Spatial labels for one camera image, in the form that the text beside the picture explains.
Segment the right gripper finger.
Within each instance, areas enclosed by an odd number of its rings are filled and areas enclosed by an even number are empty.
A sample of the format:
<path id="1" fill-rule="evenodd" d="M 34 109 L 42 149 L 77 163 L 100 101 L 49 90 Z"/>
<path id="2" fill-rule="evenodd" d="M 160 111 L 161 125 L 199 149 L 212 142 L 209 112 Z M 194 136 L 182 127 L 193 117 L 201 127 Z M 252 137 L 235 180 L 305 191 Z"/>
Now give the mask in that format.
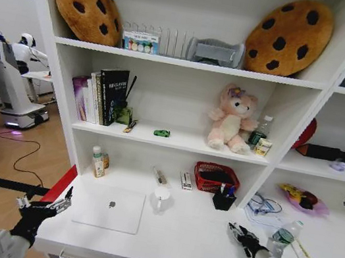
<path id="1" fill-rule="evenodd" d="M 245 227 L 238 225 L 236 237 L 247 240 L 252 237 L 252 233 L 249 232 L 249 230 L 247 230 Z"/>
<path id="2" fill-rule="evenodd" d="M 241 231 L 239 225 L 234 223 L 234 222 L 229 222 L 228 227 L 230 228 L 232 235 L 235 238 L 235 240 L 239 240 L 239 237 L 242 235 L 242 231 Z"/>

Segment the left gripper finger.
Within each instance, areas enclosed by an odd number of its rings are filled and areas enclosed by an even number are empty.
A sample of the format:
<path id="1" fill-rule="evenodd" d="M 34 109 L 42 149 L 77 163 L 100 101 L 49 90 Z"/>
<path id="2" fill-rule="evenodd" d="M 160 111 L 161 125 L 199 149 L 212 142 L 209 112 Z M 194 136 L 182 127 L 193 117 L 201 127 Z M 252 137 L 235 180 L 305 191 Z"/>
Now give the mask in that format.
<path id="1" fill-rule="evenodd" d="M 23 209 L 30 206 L 30 201 L 34 197 L 35 192 L 33 190 L 30 190 L 26 194 L 24 194 L 22 197 L 16 198 L 16 204 L 19 209 Z"/>
<path id="2" fill-rule="evenodd" d="M 71 186 L 64 198 L 61 198 L 58 201 L 53 202 L 49 205 L 48 208 L 55 211 L 56 214 L 59 214 L 68 209 L 72 205 L 72 191 L 73 187 Z"/>

